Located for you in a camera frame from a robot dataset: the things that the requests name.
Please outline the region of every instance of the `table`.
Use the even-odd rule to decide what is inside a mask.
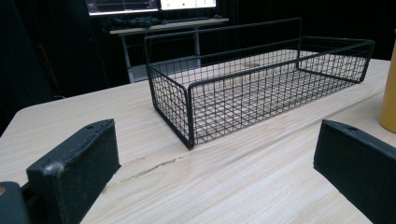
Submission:
[[[34,105],[0,138],[0,181],[71,134],[116,121],[122,167],[82,223],[370,223],[313,168],[323,119],[396,146],[378,124],[389,61],[371,60],[363,83],[188,151],[155,112],[147,81]]]
[[[192,28],[193,30],[198,30],[199,27],[202,26],[209,26],[209,25],[219,25],[223,24],[224,22],[228,21],[229,19],[210,19],[205,21],[184,21],[184,22],[177,22],[177,23],[169,23],[169,24],[161,24],[161,25],[154,25],[149,28],[133,28],[133,29],[122,29],[122,30],[113,30],[109,33],[111,35],[118,35],[121,39],[122,50],[125,57],[126,67],[128,70],[128,77],[131,83],[135,81],[140,81],[140,79],[136,79],[133,71],[131,62],[129,60],[129,53],[128,47],[125,42],[125,36],[127,35],[138,35],[138,34],[146,34],[146,33],[155,33],[160,31],[170,31],[170,30],[179,30],[179,29],[186,29]],[[200,55],[200,45],[199,45],[199,35],[198,33],[194,34],[194,49],[195,55]]]

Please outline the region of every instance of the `wire basket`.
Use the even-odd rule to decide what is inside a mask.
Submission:
[[[149,61],[153,40],[238,34],[290,22],[297,22],[294,38],[282,35],[269,44],[166,63]],[[364,80],[374,41],[301,36],[301,23],[294,18],[146,37],[154,108],[186,147],[193,148]]]

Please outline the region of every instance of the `yellow object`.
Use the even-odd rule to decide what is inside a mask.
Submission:
[[[390,60],[387,86],[385,87],[379,123],[382,127],[396,133],[396,41],[393,47],[392,59]]]

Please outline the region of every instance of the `screen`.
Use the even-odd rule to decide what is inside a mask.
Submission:
[[[85,0],[90,16],[158,11],[157,0]]]
[[[162,10],[216,7],[216,0],[161,0]]]

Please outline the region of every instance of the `dark background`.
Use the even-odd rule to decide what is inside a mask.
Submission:
[[[221,15],[230,19],[228,25],[236,25],[302,17],[304,35],[373,39],[373,58],[390,60],[395,9],[395,1],[383,0],[218,0],[216,9],[129,18],[171,20]],[[129,83],[120,39],[103,30],[107,18],[90,18],[83,0],[0,1],[0,134],[15,113],[26,106]],[[126,38],[127,43],[133,43],[129,46],[133,49],[132,65],[145,62],[143,38]],[[248,34],[248,38],[253,41],[255,35]],[[210,41],[210,48],[224,49],[245,40],[229,36],[201,41]]]

